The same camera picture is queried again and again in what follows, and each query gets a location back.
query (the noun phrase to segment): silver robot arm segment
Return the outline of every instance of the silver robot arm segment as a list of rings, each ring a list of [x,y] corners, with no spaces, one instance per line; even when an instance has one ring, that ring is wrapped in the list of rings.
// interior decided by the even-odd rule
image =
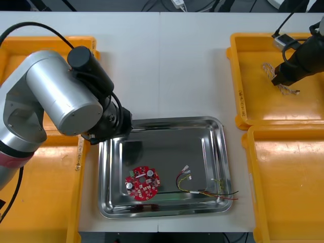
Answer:
[[[103,115],[95,95],[53,51],[28,56],[0,88],[0,190],[45,142],[44,111],[70,136],[86,133]]]

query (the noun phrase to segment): white connector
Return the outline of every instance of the white connector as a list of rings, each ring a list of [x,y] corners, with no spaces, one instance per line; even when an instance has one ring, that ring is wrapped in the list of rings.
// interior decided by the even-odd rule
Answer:
[[[173,5],[176,9],[184,8],[183,0],[171,0],[171,2],[173,3]]]
[[[185,170],[187,170],[189,168],[189,166],[185,166],[181,172],[184,172]]]

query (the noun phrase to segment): red circuit board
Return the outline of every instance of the red circuit board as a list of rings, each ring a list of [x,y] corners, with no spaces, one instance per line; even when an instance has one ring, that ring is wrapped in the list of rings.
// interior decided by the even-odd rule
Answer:
[[[131,189],[127,189],[129,196],[134,196],[137,201],[146,201],[157,194],[157,188],[160,186],[160,178],[155,169],[149,169],[148,166],[140,166],[130,171],[131,176],[125,179],[125,186],[132,184]]]

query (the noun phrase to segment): capacitor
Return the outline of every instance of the capacitor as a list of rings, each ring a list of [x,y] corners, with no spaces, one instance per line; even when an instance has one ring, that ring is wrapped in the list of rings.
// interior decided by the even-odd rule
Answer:
[[[154,175],[154,173],[153,173],[153,171],[151,171],[151,170],[149,170],[149,171],[147,171],[147,176],[149,176],[149,177],[151,177],[151,176],[153,176]]]
[[[126,184],[126,188],[127,188],[128,190],[131,190],[131,189],[133,188],[132,183],[127,183],[127,184]]]

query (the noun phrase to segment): floor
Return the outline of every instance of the floor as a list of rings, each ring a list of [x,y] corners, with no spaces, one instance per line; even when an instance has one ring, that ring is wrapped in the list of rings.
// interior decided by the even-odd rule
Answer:
[[[148,0],[68,0],[71,5],[80,12],[140,12]],[[212,0],[185,0],[189,12],[206,6]],[[70,9],[60,0],[43,0],[52,11],[70,11]],[[164,0],[165,5],[172,11],[176,11],[171,2]],[[231,12],[249,12],[254,0],[236,0],[231,8]],[[167,10],[159,2],[153,7],[151,12],[166,12]],[[274,8],[268,0],[257,0],[252,12],[254,13],[275,13]]]
[[[101,233],[81,232],[82,243],[228,243],[222,233]],[[230,243],[245,243],[246,233],[226,233]],[[249,233],[248,243],[254,243]]]
[[[148,0],[69,0],[71,5],[80,12],[140,12]],[[70,11],[62,1],[43,0],[52,11]],[[172,3],[165,0],[167,7],[176,11]],[[211,0],[185,0],[189,12],[206,6]],[[254,0],[236,0],[231,8],[231,12],[249,12]],[[167,12],[159,2],[151,12]],[[254,13],[274,13],[274,8],[267,0],[257,0],[252,12]],[[227,243],[221,233],[102,233],[102,232],[81,232],[82,243]],[[244,243],[246,233],[227,233],[231,243]],[[253,234],[249,233],[248,243],[254,243]]]

